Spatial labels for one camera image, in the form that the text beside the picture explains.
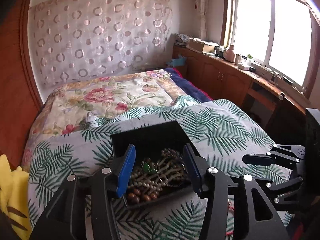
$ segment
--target navy blue blanket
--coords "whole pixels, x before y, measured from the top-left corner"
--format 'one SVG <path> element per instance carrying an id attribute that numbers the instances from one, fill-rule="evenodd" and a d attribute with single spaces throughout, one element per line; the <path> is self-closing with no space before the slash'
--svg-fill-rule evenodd
<path id="1" fill-rule="evenodd" d="M 207 93 L 203 92 L 199 88 L 195 87 L 191 82 L 185 80 L 181 77 L 179 71 L 175 68 L 166 68 L 164 69 L 168 73 L 170 73 L 171 79 L 180 87 L 187 95 L 193 97 L 194 99 L 200 101 L 201 103 L 212 101 L 212 99 L 208 96 Z"/>

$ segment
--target wooden bead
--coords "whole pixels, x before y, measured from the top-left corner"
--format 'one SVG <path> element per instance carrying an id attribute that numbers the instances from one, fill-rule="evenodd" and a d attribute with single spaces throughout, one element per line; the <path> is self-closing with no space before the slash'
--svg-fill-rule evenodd
<path id="1" fill-rule="evenodd" d="M 144 201 L 146 201 L 146 202 L 151 201 L 151 198 L 150 198 L 149 195 L 143 195 L 143 196 L 142 196 L 142 199 L 143 199 Z"/>
<path id="2" fill-rule="evenodd" d="M 131 200 L 131 203 L 132 204 L 138 204 L 140 202 L 140 198 L 139 197 L 134 197 L 132 200 Z"/>
<path id="3" fill-rule="evenodd" d="M 140 190 L 138 190 L 137 188 L 135 188 L 135 189 L 133 190 L 133 193 L 134 193 L 136 196 L 140 196 L 140 195 L 141 195 Z"/>
<path id="4" fill-rule="evenodd" d="M 156 199 L 156 198 L 158 198 L 158 196 L 157 196 L 156 193 L 151 193 L 151 194 L 150 194 L 150 198 L 151 198 L 151 199 Z"/>
<path id="5" fill-rule="evenodd" d="M 127 196 L 127 199 L 128 199 L 128 200 L 132 200 L 132 199 L 134 199 L 135 197 L 136 197 L 135 194 L 129 193 L 128 196 Z"/>

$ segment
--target blue plush toy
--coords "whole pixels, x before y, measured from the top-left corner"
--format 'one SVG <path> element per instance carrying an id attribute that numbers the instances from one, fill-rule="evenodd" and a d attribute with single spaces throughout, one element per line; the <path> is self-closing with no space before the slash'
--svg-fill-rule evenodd
<path id="1" fill-rule="evenodd" d="M 170 67 L 179 67 L 186 64 L 187 57 L 179 55 L 179 58 L 174 58 L 171 62 L 167 62 L 167 65 Z"/>

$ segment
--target leaf print blanket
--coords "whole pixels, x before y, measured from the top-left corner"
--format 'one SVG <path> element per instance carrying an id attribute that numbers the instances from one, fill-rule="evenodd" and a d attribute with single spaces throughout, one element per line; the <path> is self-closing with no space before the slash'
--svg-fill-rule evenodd
<path id="1" fill-rule="evenodd" d="M 276 183 L 289 179 L 291 171 L 283 167 L 242 162 L 243 155 L 264 154 L 274 142 L 236 105 L 223 99 L 200 104 L 189 96 L 180 96 L 169 107 L 133 108 L 115 118 L 89 116 L 81 122 L 82 130 L 39 143 L 30 166 L 28 203 L 31 224 L 35 225 L 69 174 L 86 177 L 112 160 L 111 134 L 173 120 L 178 121 L 209 165 L 226 174 L 251 174 Z M 229 201 L 233 206 L 232 196 Z M 91 224 L 90 207 L 88 196 L 87 225 Z M 195 193 L 136 211 L 127 211 L 122 200 L 114 200 L 122 239 L 197 239 L 205 207 L 206 199 L 200 200 Z M 284 223 L 291 218 L 286 212 L 281 212 L 280 216 Z M 93 239 L 89 231 L 87 238 Z M 230 209 L 227 239 L 232 237 L 232 231 L 233 213 Z"/>

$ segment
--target window frame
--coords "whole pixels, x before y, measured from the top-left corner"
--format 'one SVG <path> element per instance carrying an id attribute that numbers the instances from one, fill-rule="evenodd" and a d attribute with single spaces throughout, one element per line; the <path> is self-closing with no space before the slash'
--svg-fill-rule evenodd
<path id="1" fill-rule="evenodd" d="M 278 72 L 280 75 L 288 78 L 293 82 L 293 87 L 296 87 L 298 91 L 302 91 L 303 87 L 305 88 L 305 96 L 309 98 L 311 94 L 311 90 L 313 89 L 314 85 L 314 74 L 316 74 L 315 69 L 318 69 L 319 66 L 319 58 L 320 58 L 320 53 L 317 52 L 316 50 L 319 49 L 320 47 L 320 39 L 318 38 L 320 35 L 319 31 L 319 25 L 317 24 L 316 19 L 313 17 L 313 14 L 310 12 L 310 18 L 311 18 L 311 48 L 310 48 L 310 56 L 309 56 L 309 63 L 306 71 L 306 75 L 303 81 L 302 85 L 299 85 L 297 82 L 292 80 L 288 75 L 280 72 L 276 68 L 272 67 L 269 65 L 270 57 L 271 57 L 271 52 L 272 52 L 272 46 L 273 46 L 273 41 L 274 41 L 274 35 L 275 35 L 275 27 L 276 27 L 276 5 L 275 5 L 275 0 L 270 0 L 271 1 L 271 20 L 270 20 L 270 30 L 269 30 L 269 40 L 268 40 L 268 46 L 267 46 L 267 51 L 266 51 L 266 56 L 263 59 L 256 59 L 254 58 L 255 62 L 258 64 L 262 65 L 263 67 L 268 67 L 272 71 Z M 296 0 L 298 2 L 301 2 L 305 5 L 303 0 Z M 232 0 L 233 3 L 233 14 L 232 14 L 232 29 L 230 29 L 230 39 L 229 39 L 229 45 L 233 44 L 235 41 L 236 37 L 236 27 L 237 27 L 237 12 L 238 12 L 238 0 Z"/>

